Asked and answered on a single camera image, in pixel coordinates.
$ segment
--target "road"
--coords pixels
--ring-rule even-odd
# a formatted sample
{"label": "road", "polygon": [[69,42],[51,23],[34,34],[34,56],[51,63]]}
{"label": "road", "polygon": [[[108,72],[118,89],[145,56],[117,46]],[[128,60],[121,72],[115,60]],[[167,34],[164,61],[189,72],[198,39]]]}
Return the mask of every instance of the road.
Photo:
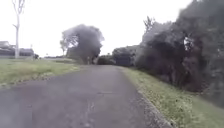
{"label": "road", "polygon": [[146,107],[119,68],[92,66],[0,90],[0,128],[169,127]]}

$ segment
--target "grass verge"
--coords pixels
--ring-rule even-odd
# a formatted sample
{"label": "grass verge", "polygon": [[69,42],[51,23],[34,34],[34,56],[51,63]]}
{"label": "grass verge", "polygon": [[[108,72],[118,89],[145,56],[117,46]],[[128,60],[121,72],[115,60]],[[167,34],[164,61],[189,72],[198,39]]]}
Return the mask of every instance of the grass verge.
{"label": "grass verge", "polygon": [[74,63],[58,63],[55,60],[4,59],[0,60],[0,85],[44,78],[75,70],[78,70],[78,67]]}
{"label": "grass verge", "polygon": [[122,68],[138,91],[178,128],[223,128],[224,110],[146,73]]}

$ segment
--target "sky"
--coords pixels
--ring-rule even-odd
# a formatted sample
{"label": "sky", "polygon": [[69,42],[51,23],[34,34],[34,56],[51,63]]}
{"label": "sky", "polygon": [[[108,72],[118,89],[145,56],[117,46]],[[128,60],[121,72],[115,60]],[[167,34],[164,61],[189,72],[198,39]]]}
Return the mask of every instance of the sky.
{"label": "sky", "polygon": [[[114,48],[137,45],[147,16],[158,22],[175,21],[192,0],[26,0],[21,15],[19,45],[40,56],[62,55],[62,31],[79,24],[101,30],[101,54]],[[0,0],[0,41],[15,44],[15,12],[11,0]]]}

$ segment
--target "bush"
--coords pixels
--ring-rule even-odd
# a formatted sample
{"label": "bush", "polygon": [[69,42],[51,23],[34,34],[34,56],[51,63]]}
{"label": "bush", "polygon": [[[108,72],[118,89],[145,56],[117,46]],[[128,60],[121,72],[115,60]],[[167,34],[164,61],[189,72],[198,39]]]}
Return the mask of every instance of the bush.
{"label": "bush", "polygon": [[98,65],[114,65],[115,62],[110,55],[100,56],[97,60]]}

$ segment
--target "green grass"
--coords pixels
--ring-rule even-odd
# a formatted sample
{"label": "green grass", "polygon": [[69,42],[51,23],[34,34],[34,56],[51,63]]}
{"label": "green grass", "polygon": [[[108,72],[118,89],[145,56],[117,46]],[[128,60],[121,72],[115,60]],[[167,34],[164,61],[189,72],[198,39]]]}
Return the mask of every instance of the green grass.
{"label": "green grass", "polygon": [[0,59],[0,85],[17,83],[29,79],[44,78],[78,69],[74,63],[62,63],[65,59],[14,60]]}
{"label": "green grass", "polygon": [[224,110],[146,73],[122,68],[138,91],[178,128],[223,128]]}

